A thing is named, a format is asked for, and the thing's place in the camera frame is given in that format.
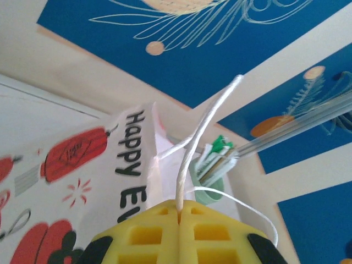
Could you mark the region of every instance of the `metal rod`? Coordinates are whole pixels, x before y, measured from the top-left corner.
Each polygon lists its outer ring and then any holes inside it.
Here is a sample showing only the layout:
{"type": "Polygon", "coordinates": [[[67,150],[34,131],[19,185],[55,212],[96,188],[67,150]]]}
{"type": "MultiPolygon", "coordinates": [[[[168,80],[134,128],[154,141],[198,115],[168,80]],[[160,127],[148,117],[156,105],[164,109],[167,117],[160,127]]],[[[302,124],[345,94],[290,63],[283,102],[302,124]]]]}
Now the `metal rod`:
{"type": "MultiPolygon", "coordinates": [[[[336,97],[327,103],[318,106],[311,112],[239,147],[239,157],[247,157],[265,150],[349,111],[352,111],[352,91],[336,97]]],[[[180,140],[169,135],[167,137],[174,144],[180,142],[180,140]]],[[[201,153],[202,151],[203,148],[200,147],[196,150],[198,153],[201,153]]]]}

